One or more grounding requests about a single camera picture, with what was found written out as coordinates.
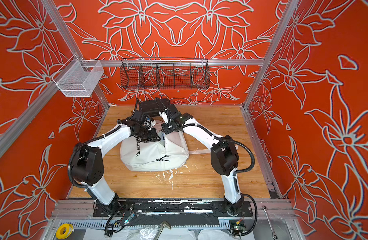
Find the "white student backpack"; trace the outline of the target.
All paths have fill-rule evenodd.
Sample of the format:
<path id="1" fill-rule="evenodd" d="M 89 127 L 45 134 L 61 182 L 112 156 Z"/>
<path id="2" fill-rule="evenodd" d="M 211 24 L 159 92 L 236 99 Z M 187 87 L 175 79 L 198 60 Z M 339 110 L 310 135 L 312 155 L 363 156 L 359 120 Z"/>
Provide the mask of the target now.
<path id="1" fill-rule="evenodd" d="M 142 143 L 134 137 L 121 142 L 120 159 L 134 172 L 162 172 L 177 169 L 186 164 L 190 156 L 185 134 L 173 132 L 166 135 L 161 124 L 157 125 L 158 142 Z"/>

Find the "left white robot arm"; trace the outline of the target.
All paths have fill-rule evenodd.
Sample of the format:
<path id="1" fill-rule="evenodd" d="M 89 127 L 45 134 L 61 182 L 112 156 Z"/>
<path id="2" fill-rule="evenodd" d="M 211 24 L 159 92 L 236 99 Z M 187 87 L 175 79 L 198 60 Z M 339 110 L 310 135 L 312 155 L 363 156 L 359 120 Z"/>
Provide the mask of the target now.
<path id="1" fill-rule="evenodd" d="M 136 101 L 130 117 L 119 119 L 110 131 L 83 143 L 78 143 L 70 157 L 67 174 L 73 186 L 83 188 L 109 216 L 126 211 L 118 195 L 104 179 L 103 157 L 123 140 L 134 137 L 142 143 L 158 142 L 160 137 L 153 127 L 153 117 L 160 108 L 156 101 Z"/>

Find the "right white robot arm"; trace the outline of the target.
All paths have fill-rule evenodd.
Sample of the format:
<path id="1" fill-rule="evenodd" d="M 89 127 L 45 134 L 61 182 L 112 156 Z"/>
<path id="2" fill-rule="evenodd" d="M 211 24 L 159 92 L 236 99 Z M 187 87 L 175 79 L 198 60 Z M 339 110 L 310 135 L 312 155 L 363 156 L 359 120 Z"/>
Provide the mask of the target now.
<path id="1" fill-rule="evenodd" d="M 258 221 L 258 209 L 254 198 L 248 194 L 244 194 L 240 190 L 238 174 L 251 171 L 255 166 L 255 157 L 253 152 L 244 144 L 233 140 L 230 136 L 221 136 L 213 133 L 206 127 L 202 126 L 192 115 L 188 113 L 182 114 L 175 105 L 165 105 L 160 98 L 155 99 L 159 108 L 159 115 L 163 118 L 164 123 L 161 125 L 162 131 L 168 135 L 173 132 L 181 132 L 192 136 L 203 144 L 211 154 L 211 165 L 213 169 L 221 176 L 224 186 L 224 209 L 228 215 L 232 217 L 243 216 L 242 207 L 244 205 L 244 197 L 249 198 L 254 205 L 254 221 L 248 230 L 233 226 L 229 233 L 232 236 L 246 236 L 253 232 Z M 240 159 L 236 146 L 240 146 L 247 151 L 251 158 L 249 167 L 239 170 L 238 161 Z"/>

